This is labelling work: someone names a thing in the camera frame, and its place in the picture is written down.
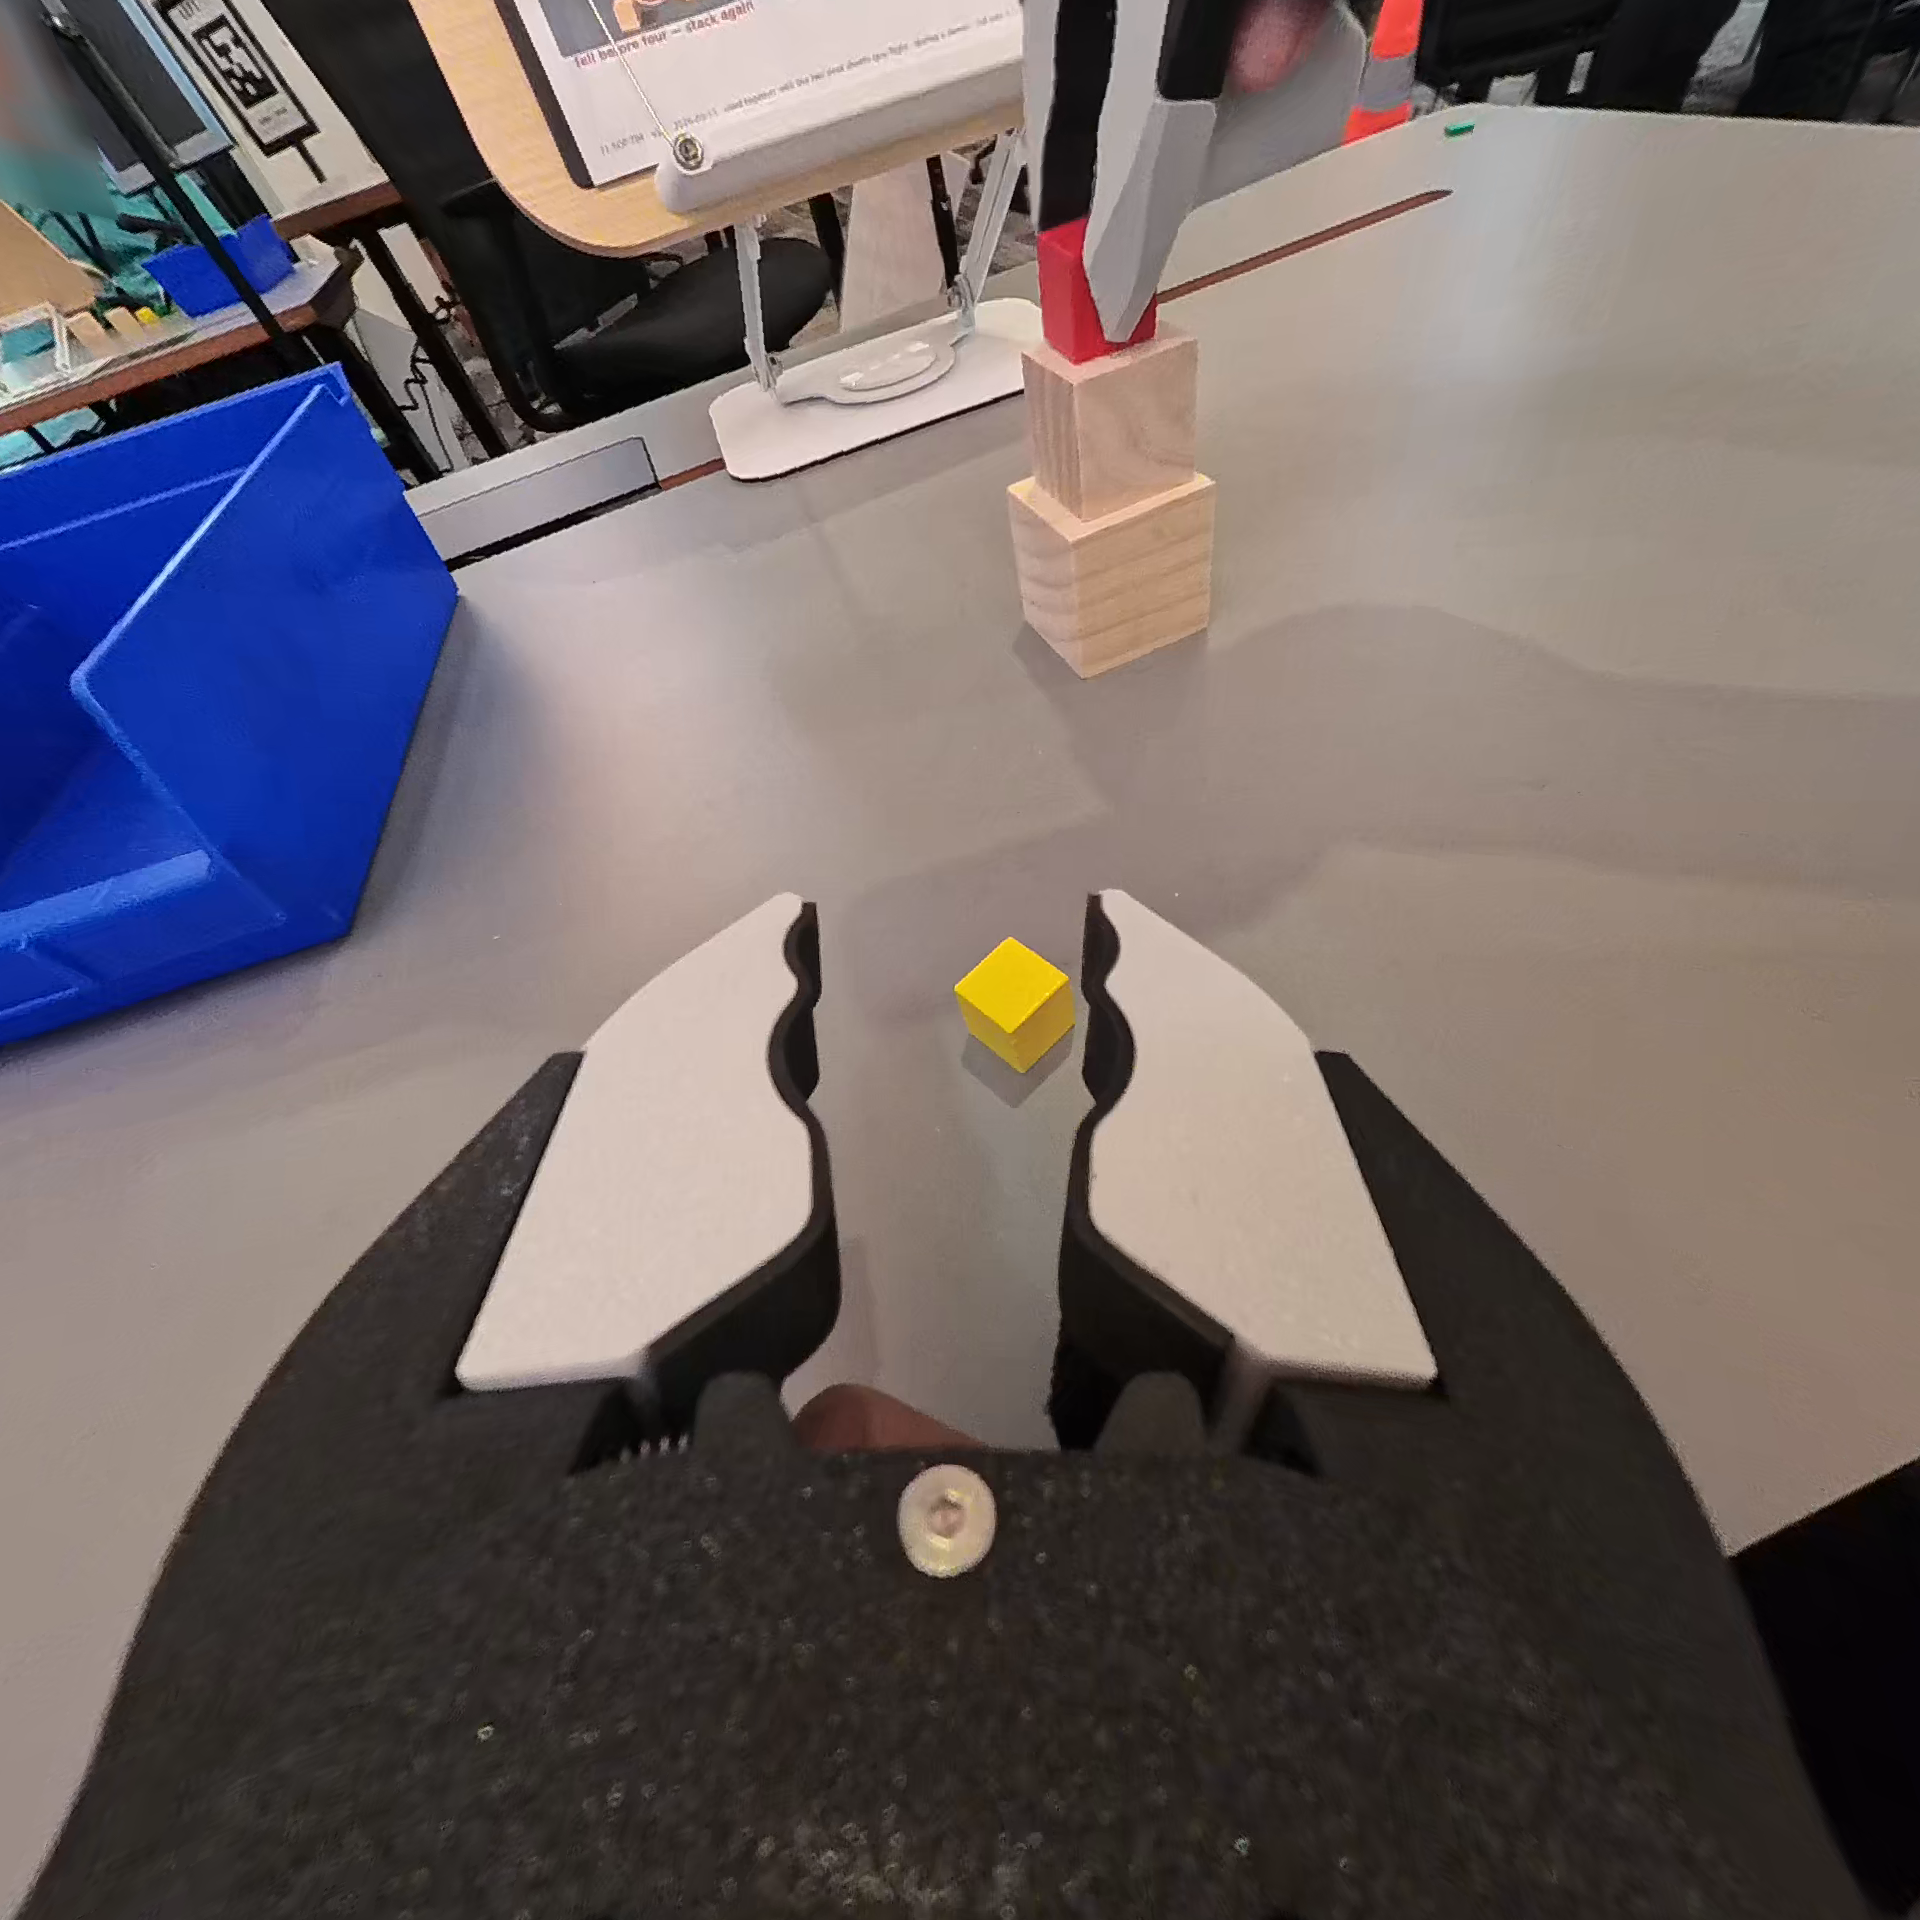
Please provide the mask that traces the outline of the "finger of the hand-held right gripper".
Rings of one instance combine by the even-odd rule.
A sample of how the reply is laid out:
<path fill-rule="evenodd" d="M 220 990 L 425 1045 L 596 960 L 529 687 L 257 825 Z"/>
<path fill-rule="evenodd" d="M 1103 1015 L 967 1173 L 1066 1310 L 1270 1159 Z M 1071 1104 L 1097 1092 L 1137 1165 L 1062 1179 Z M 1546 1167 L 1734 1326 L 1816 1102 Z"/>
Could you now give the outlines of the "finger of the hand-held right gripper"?
<path fill-rule="evenodd" d="M 1086 267 L 1110 339 L 1157 299 L 1167 253 L 1196 207 L 1256 182 L 1185 182 L 1164 163 L 1160 36 L 1169 1 L 1120 1 L 1110 78 L 1097 121 Z"/>
<path fill-rule="evenodd" d="M 1036 232 L 1089 213 L 1114 12 L 1114 1 L 1022 4 L 1024 155 Z"/>

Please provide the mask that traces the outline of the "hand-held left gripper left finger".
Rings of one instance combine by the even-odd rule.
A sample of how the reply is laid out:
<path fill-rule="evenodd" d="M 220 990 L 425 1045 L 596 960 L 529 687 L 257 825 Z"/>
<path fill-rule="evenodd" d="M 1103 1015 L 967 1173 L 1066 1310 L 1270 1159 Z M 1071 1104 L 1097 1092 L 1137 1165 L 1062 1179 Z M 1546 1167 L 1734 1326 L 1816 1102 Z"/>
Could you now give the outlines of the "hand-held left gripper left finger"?
<path fill-rule="evenodd" d="M 821 993 L 818 909 L 778 894 L 591 1032 L 457 1357 L 464 1392 L 694 1400 L 728 1374 L 782 1384 L 824 1344 Z"/>

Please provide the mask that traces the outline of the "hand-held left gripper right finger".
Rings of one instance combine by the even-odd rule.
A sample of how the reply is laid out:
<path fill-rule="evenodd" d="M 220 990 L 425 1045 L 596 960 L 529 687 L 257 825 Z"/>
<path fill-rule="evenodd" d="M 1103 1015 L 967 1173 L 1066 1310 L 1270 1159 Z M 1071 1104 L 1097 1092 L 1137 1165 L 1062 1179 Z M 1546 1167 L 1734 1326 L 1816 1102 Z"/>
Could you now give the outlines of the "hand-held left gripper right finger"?
<path fill-rule="evenodd" d="M 1089 1105 L 1057 1264 L 1061 1357 L 1184 1377 L 1423 1392 L 1438 1363 L 1304 1031 L 1121 889 L 1088 897 Z"/>

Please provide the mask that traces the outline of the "red wooden cube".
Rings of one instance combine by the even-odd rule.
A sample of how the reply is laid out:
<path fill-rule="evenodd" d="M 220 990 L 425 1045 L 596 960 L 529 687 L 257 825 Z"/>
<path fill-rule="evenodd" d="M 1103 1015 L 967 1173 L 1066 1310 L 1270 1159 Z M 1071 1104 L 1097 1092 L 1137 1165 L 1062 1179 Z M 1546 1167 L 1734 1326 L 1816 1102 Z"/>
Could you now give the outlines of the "red wooden cube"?
<path fill-rule="evenodd" d="M 1146 344 L 1159 333 L 1159 301 L 1150 299 L 1134 331 L 1110 339 L 1097 315 L 1086 267 L 1088 215 L 1038 228 L 1040 319 L 1049 349 L 1071 366 Z"/>

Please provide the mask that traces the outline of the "medium wooden cube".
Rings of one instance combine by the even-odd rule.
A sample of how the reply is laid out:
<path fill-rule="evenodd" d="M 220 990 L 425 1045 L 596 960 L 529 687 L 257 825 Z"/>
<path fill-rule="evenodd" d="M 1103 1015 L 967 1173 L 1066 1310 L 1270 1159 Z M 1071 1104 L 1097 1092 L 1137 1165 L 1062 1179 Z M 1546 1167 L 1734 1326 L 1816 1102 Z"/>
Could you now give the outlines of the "medium wooden cube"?
<path fill-rule="evenodd" d="M 1073 363 L 1024 351 L 1033 478 L 1066 513 L 1093 520 L 1196 478 L 1197 341 L 1154 341 Z"/>

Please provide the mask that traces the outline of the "yellow wooden cube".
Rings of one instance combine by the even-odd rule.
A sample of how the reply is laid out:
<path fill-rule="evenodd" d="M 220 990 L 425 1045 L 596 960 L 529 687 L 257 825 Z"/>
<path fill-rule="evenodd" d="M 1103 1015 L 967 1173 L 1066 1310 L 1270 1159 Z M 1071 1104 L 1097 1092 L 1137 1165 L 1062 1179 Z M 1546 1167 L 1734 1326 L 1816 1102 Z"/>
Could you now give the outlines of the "yellow wooden cube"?
<path fill-rule="evenodd" d="M 953 985 L 967 1032 L 1012 1072 L 1031 1072 L 1069 1037 L 1069 976 L 1015 937 L 1001 939 Z"/>

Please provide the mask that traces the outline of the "large wooden cube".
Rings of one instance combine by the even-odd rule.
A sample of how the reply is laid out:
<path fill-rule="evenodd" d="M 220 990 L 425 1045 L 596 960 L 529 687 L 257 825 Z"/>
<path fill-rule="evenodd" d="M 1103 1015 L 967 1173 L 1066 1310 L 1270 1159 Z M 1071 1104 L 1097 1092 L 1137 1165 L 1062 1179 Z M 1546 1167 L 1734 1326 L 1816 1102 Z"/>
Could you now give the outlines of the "large wooden cube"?
<path fill-rule="evenodd" d="M 1129 507 L 1076 516 L 1038 478 L 1005 492 L 1024 621 L 1082 679 L 1210 621 L 1216 481 L 1197 473 Z"/>

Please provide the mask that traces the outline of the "blue plastic bin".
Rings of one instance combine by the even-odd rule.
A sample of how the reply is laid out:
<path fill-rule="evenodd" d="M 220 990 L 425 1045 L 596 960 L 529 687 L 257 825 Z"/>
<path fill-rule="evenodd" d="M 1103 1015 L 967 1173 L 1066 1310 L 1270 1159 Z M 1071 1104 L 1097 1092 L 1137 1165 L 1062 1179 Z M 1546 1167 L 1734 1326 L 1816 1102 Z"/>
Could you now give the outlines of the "blue plastic bin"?
<path fill-rule="evenodd" d="M 345 373 L 5 473 L 2 1041 L 353 926 L 457 584 Z"/>

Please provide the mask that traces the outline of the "person's right hand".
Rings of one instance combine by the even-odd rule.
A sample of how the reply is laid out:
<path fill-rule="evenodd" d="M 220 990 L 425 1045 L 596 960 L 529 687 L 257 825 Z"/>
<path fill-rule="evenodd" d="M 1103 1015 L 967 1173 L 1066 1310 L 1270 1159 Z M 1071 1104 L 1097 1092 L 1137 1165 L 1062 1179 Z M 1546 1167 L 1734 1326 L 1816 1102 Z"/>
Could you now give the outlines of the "person's right hand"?
<path fill-rule="evenodd" d="M 1256 95 L 1280 86 L 1308 59 L 1325 16 L 1328 1 L 1242 1 L 1223 91 Z"/>

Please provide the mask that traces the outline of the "white instruction sheet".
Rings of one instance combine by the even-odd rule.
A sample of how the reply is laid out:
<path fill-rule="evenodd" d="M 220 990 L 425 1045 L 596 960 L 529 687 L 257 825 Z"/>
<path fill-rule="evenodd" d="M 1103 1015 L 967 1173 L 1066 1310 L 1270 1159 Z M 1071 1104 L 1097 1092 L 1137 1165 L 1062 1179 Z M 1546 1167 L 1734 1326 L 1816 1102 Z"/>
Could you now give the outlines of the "white instruction sheet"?
<path fill-rule="evenodd" d="M 1017 1 L 496 4 L 582 184 L 673 209 L 1022 110 Z"/>

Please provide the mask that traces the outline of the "black office chair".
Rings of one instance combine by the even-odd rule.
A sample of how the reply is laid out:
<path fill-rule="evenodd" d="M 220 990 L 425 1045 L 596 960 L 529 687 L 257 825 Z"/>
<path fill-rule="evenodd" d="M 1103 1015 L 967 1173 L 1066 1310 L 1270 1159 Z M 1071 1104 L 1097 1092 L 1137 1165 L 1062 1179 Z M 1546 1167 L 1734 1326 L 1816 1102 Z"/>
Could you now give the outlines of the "black office chair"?
<path fill-rule="evenodd" d="M 364 141 L 448 270 L 502 399 L 557 431 L 750 366 L 730 243 L 591 256 L 537 228 L 493 181 L 408 4 L 338 4 Z"/>

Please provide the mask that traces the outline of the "small blue bin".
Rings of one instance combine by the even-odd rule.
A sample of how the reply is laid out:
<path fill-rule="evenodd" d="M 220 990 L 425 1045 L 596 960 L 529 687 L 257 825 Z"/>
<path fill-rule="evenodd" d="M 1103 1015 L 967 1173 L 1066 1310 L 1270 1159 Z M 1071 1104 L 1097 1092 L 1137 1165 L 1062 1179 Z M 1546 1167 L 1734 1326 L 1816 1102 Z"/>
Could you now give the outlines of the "small blue bin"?
<path fill-rule="evenodd" d="M 266 215 L 257 215 L 240 228 L 221 232 L 220 243 L 231 264 L 261 296 L 281 287 L 297 272 L 297 251 L 279 236 Z M 204 319 L 233 304 L 241 304 L 223 264 L 204 244 L 177 244 L 158 251 L 145 263 L 145 275 L 166 295 L 169 304 L 191 319 Z"/>

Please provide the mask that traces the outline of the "brown wooden desk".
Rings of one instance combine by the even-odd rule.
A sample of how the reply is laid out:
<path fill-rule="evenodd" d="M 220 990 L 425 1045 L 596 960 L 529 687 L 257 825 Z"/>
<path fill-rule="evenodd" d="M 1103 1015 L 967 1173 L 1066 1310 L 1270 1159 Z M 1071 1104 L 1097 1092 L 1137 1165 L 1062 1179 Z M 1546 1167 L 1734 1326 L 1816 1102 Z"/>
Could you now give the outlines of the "brown wooden desk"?
<path fill-rule="evenodd" d="M 264 296 L 279 327 L 273 335 L 255 315 L 229 305 L 206 319 L 166 319 L 135 327 L 129 335 L 104 333 L 97 342 L 80 339 L 65 351 L 63 368 L 49 351 L 5 366 L 2 431 L 23 431 L 106 399 L 149 389 L 164 376 L 198 369 L 254 347 L 295 342 L 314 329 L 335 329 L 353 312 L 352 279 L 360 264 L 353 249 L 298 256 L 295 275 Z"/>

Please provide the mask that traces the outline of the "pale board on stand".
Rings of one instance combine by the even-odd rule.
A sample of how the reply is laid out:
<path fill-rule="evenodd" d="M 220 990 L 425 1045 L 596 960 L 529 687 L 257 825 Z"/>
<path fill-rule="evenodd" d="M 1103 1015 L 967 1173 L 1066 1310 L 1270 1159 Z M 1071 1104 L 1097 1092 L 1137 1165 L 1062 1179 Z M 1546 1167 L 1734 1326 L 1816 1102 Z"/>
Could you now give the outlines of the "pale board on stand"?
<path fill-rule="evenodd" d="M 54 369 L 71 369 L 68 323 L 89 312 L 106 279 L 58 251 L 39 228 L 2 205 L 2 341 L 40 329 Z"/>

